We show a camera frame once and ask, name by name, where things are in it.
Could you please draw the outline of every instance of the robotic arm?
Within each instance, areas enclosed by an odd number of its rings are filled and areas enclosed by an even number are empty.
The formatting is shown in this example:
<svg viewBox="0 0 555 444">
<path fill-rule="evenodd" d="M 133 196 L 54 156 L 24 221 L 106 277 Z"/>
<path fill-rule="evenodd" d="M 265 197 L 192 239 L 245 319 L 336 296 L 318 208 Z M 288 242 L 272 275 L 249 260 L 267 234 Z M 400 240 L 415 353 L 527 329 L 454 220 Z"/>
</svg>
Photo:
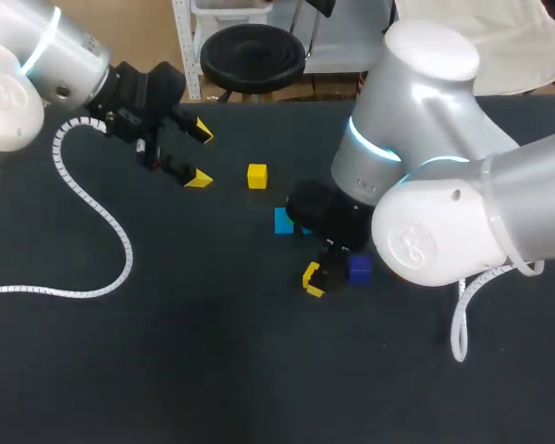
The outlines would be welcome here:
<svg viewBox="0 0 555 444">
<path fill-rule="evenodd" d="M 301 210 L 307 185 L 290 216 L 350 250 L 372 237 L 395 273 L 426 286 L 554 259 L 555 135 L 519 147 L 493 123 L 472 93 L 479 63 L 456 31 L 394 24 L 333 161 L 325 217 Z"/>
<path fill-rule="evenodd" d="M 144 142 L 139 161 L 169 165 L 157 135 L 170 118 L 200 142 L 212 134 L 179 108 L 184 76 L 161 63 L 142 74 L 128 63 L 110 66 L 110 53 L 91 34 L 42 0 L 0 0 L 0 166 L 29 144 L 43 124 L 43 102 L 67 110 L 86 107 L 107 134 Z M 176 171 L 165 168 L 170 174 Z"/>
</svg>

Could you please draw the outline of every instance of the stool seat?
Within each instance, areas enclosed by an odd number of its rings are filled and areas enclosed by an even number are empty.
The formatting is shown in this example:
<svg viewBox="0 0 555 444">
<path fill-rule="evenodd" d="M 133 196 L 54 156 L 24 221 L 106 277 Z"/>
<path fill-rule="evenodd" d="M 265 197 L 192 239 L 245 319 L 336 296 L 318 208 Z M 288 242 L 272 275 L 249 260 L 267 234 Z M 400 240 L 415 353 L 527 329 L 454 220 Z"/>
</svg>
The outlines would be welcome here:
<svg viewBox="0 0 555 444">
<path fill-rule="evenodd" d="M 270 25 L 244 24 L 212 35 L 202 47 L 200 64 L 211 82 L 227 91 L 265 94 L 299 79 L 306 66 L 302 43 Z"/>
</svg>

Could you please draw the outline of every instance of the robot logo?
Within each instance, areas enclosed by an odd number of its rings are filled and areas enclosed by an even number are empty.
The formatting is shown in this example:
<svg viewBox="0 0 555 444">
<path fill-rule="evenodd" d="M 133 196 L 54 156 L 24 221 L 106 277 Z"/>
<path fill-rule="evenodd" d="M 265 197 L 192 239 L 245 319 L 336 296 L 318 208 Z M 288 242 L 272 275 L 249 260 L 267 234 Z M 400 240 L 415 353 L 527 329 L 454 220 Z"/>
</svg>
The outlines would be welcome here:
<svg viewBox="0 0 555 444">
<path fill-rule="evenodd" d="M 420 225 L 393 229 L 388 235 L 388 247 L 400 264 L 414 270 L 430 265 L 438 252 L 434 238 Z"/>
<path fill-rule="evenodd" d="M 29 97 L 20 83 L 6 74 L 0 74 L 0 109 L 4 111 L 21 108 Z"/>
</svg>

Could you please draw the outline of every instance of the blue cube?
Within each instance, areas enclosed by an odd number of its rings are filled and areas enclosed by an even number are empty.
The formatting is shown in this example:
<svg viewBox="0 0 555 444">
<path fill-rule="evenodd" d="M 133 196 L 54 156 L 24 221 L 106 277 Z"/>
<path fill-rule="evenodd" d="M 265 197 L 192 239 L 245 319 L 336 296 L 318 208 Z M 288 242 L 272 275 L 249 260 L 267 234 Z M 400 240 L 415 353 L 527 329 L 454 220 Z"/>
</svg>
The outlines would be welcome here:
<svg viewBox="0 0 555 444">
<path fill-rule="evenodd" d="M 275 209 L 274 231 L 276 234 L 294 234 L 294 223 L 286 214 L 286 208 Z"/>
<path fill-rule="evenodd" d="M 372 282 L 372 255 L 350 254 L 350 282 L 355 284 Z"/>
</svg>

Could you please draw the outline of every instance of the wooden floor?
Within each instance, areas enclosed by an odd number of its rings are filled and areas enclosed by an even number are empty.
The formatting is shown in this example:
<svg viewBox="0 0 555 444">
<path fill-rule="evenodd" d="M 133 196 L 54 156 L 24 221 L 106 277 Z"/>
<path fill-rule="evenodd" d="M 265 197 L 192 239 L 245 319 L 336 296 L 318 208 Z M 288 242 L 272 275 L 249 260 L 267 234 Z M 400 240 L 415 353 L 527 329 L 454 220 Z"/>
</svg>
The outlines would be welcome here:
<svg viewBox="0 0 555 444">
<path fill-rule="evenodd" d="M 183 69 L 171 0 L 51 0 L 113 53 L 149 71 L 166 60 Z"/>
</svg>

